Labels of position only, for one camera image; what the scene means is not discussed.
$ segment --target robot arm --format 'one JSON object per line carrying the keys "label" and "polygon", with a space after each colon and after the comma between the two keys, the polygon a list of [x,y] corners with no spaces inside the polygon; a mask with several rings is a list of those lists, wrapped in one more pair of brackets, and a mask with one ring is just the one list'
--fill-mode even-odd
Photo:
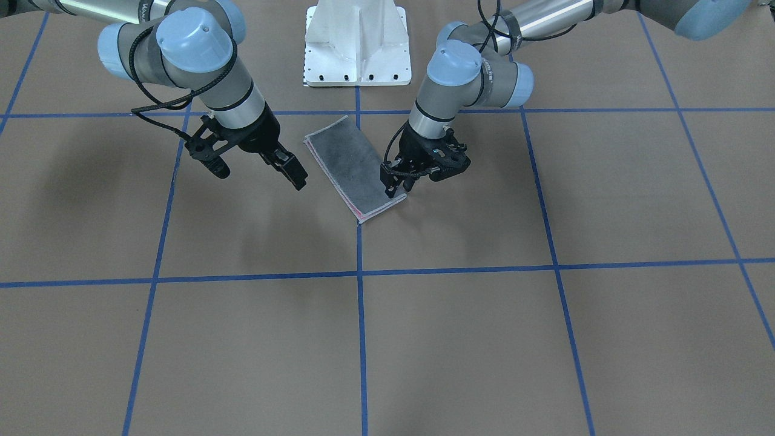
{"label": "robot arm", "polygon": [[721,32],[746,9],[750,0],[531,0],[511,10],[498,10],[468,26],[452,22],[442,29],[436,52],[401,135],[398,155],[381,165],[381,180],[391,198],[399,185],[406,191],[422,176],[434,182],[458,175],[470,159],[451,129],[463,107],[519,107],[532,94],[533,74],[523,64],[504,58],[521,47],[570,31],[600,13],[634,9],[676,34],[704,40]]}
{"label": "robot arm", "polygon": [[[306,184],[307,172],[279,143],[280,125],[237,57],[246,27],[231,0],[0,0],[0,16],[41,10],[112,23],[99,37],[102,63],[115,76],[137,83],[157,103],[132,112],[182,137],[189,154],[217,177],[229,176],[221,154],[239,146],[259,154],[297,190]],[[193,91],[163,103],[143,83]],[[194,97],[212,116],[202,117],[193,136],[143,115],[183,109]],[[222,141],[226,144],[213,147]]]}

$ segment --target grid line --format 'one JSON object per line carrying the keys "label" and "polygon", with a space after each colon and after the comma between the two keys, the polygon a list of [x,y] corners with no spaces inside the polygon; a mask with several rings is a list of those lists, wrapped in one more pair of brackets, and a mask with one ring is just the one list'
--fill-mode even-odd
{"label": "grid line", "polygon": [[[775,258],[741,259],[747,265],[775,264]],[[626,268],[686,268],[691,266],[737,265],[737,259],[704,259],[694,261],[651,261],[651,262],[619,262],[591,264],[558,264],[560,271],[579,271],[591,269],[626,269]],[[376,269],[363,270],[363,277],[384,277],[390,275],[444,275],[444,274],[498,274],[504,272],[537,272],[553,271],[554,265],[523,265],[497,267],[464,267],[464,268],[413,268],[413,269]],[[84,279],[37,282],[0,282],[0,289],[24,288],[63,288],[68,286],[100,286],[100,285],[147,285],[154,280],[161,283],[200,283],[200,282],[260,282],[269,280],[299,280],[299,279],[331,279],[338,277],[357,277],[358,271],[335,272],[285,272],[275,274],[245,274],[245,275],[197,275],[170,276],[153,279],[140,277],[134,279]]]}
{"label": "grid line", "polygon": [[764,330],[766,331],[767,337],[770,339],[770,344],[772,345],[773,350],[775,350],[775,335],[773,335],[772,328],[770,327],[770,322],[767,320],[767,316],[764,313],[764,308],[762,307],[762,304],[759,301],[759,296],[756,294],[756,289],[753,287],[751,278],[748,275],[746,264],[742,261],[742,257],[740,256],[740,251],[737,247],[737,243],[735,242],[735,238],[732,236],[732,230],[729,227],[729,223],[727,222],[727,219],[724,215],[724,211],[722,210],[721,203],[718,201],[716,192],[713,189],[713,184],[711,183],[711,179],[710,179],[710,176],[708,175],[708,171],[706,170],[705,165],[702,161],[702,157],[700,156],[700,151],[697,149],[697,144],[694,142],[694,137],[691,134],[691,130],[689,129],[689,125],[686,121],[686,117],[684,116],[684,112],[681,109],[680,105],[678,104],[678,98],[675,95],[673,86],[670,84],[670,79],[667,77],[667,70],[665,69],[664,64],[662,63],[660,54],[656,50],[656,45],[654,44],[654,41],[651,37],[651,33],[649,33],[649,29],[646,26],[646,21],[643,19],[643,16],[640,14],[638,14],[638,19],[640,20],[640,24],[641,24],[641,27],[643,28],[643,32],[646,35],[646,39],[649,41],[649,45],[651,46],[651,51],[653,52],[653,55],[654,55],[654,59],[656,60],[657,65],[660,67],[660,72],[662,73],[662,77],[664,78],[665,85],[667,86],[667,91],[670,93],[670,97],[673,99],[673,104],[676,107],[676,111],[680,118],[681,124],[684,127],[684,132],[686,133],[687,139],[689,140],[689,145],[691,146],[692,153],[694,153],[694,159],[697,161],[697,166],[700,168],[700,173],[702,173],[702,178],[704,179],[705,185],[708,187],[708,191],[711,194],[713,205],[716,208],[716,212],[718,212],[718,218],[721,220],[722,225],[724,226],[724,231],[726,232],[727,238],[729,240],[729,244],[732,246],[732,251],[734,252],[735,259],[737,260],[738,265],[740,267],[740,272],[742,273],[742,276],[746,281],[746,285],[748,286],[748,290],[751,294],[751,298],[753,299],[753,303],[754,303],[754,306],[756,307],[756,311],[759,312],[759,318],[762,320],[762,324],[764,325]]}
{"label": "grid line", "polygon": [[[191,117],[191,105],[188,105],[185,111],[186,117],[183,118],[183,131],[188,128],[188,120]],[[148,329],[150,327],[150,318],[153,312],[153,302],[156,299],[156,289],[159,284],[159,273],[161,271],[161,261],[164,257],[164,245],[167,242],[167,229],[170,224],[172,214],[172,204],[175,197],[175,184],[177,182],[177,172],[181,167],[181,157],[183,155],[183,139],[177,145],[177,156],[172,171],[172,180],[170,182],[170,191],[167,195],[167,208],[164,210],[164,221],[159,236],[159,247],[156,254],[156,262],[153,267],[153,277],[151,278],[150,291],[148,292],[148,303],[146,304],[145,317],[143,318],[143,329],[140,333],[139,347],[137,348],[137,360],[132,376],[132,385],[129,389],[129,400],[126,404],[126,415],[124,417],[124,426],[122,436],[129,436],[129,428],[132,425],[132,415],[134,413],[135,398],[137,396],[137,386],[140,384],[140,372],[143,368],[143,358],[145,357],[145,346],[148,340]]]}
{"label": "grid line", "polygon": [[[775,107],[761,108],[534,108],[534,109],[463,109],[460,113],[638,113],[638,112],[775,112]],[[363,109],[363,110],[278,110],[276,116],[314,116],[314,115],[408,115],[407,109]],[[192,112],[192,116],[203,116],[206,112]],[[150,116],[180,116],[182,112],[149,112]],[[131,112],[73,112],[73,113],[6,113],[0,114],[0,119],[41,119],[41,118],[130,118]]]}
{"label": "grid line", "polygon": [[2,136],[2,133],[5,130],[5,124],[8,123],[9,116],[11,115],[11,111],[13,110],[13,106],[16,104],[16,99],[19,97],[19,92],[22,90],[22,85],[24,85],[24,79],[27,77],[27,71],[29,71],[29,66],[33,62],[33,58],[35,57],[35,52],[38,50],[38,44],[40,44],[40,39],[43,37],[43,32],[46,30],[48,17],[49,17],[48,12],[43,14],[43,20],[40,22],[40,28],[38,29],[37,35],[35,35],[35,41],[33,41],[33,46],[32,48],[29,49],[29,55],[27,55],[27,60],[24,63],[22,72],[19,74],[19,80],[16,81],[16,87],[13,89],[11,100],[8,102],[8,106],[5,108],[5,116],[3,116],[2,121],[0,121],[0,136]]}
{"label": "grid line", "polygon": [[530,127],[528,125],[527,114],[522,111],[520,114],[522,118],[522,127],[525,130],[525,142],[527,143],[528,153],[530,155],[530,166],[533,171],[533,178],[536,181],[536,191],[538,192],[538,200],[541,206],[541,215],[543,218],[543,225],[546,231],[546,240],[549,244],[549,252],[552,256],[552,270],[554,271],[554,277],[557,282],[557,290],[560,293],[560,303],[563,307],[563,317],[565,318],[565,328],[568,332],[568,341],[570,342],[570,351],[573,354],[573,365],[576,367],[576,377],[579,384],[579,391],[581,394],[581,401],[584,405],[584,415],[587,418],[587,429],[590,436],[595,436],[594,420],[592,419],[592,410],[589,404],[589,397],[587,395],[587,384],[584,382],[584,371],[581,368],[581,359],[579,357],[578,346],[576,344],[576,335],[574,333],[573,321],[570,319],[570,310],[568,309],[568,302],[565,295],[565,285],[563,284],[563,275],[560,270],[560,263],[557,260],[557,250],[554,245],[554,237],[552,236],[552,227],[549,222],[549,213],[546,210],[546,198],[543,195],[543,188],[541,186],[541,178],[538,172],[538,163],[536,161],[536,153],[533,150],[532,139],[530,137]]}
{"label": "grid line", "polygon": [[[360,130],[360,86],[355,87],[355,126]],[[358,280],[358,349],[360,354],[360,433],[369,436],[369,394],[366,360],[366,309],[363,302],[363,226],[356,223],[356,276]]]}

